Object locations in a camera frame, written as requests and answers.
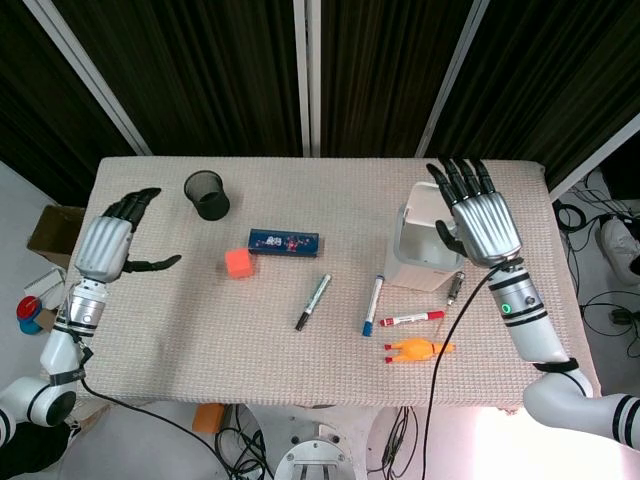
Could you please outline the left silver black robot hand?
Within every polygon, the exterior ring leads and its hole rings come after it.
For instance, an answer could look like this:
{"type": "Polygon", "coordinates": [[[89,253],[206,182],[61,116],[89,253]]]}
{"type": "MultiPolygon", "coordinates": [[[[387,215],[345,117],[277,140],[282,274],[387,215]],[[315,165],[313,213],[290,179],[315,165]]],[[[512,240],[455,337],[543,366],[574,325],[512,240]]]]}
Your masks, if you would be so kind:
{"type": "Polygon", "coordinates": [[[147,206],[160,193],[157,187],[128,193],[91,222],[75,260],[75,267],[83,278],[107,284],[122,273],[169,269],[181,259],[180,255],[157,262],[129,259],[133,235],[147,206]]]}

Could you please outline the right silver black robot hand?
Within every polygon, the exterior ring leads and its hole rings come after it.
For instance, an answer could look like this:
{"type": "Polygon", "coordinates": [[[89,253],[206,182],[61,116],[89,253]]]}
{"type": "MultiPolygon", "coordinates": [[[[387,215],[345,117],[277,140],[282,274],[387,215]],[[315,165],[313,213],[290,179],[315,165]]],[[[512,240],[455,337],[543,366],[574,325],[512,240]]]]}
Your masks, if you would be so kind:
{"type": "Polygon", "coordinates": [[[494,268],[517,258],[522,241],[511,211],[478,159],[441,158],[428,163],[454,225],[435,221],[436,231],[451,251],[477,267],[494,268]]]}

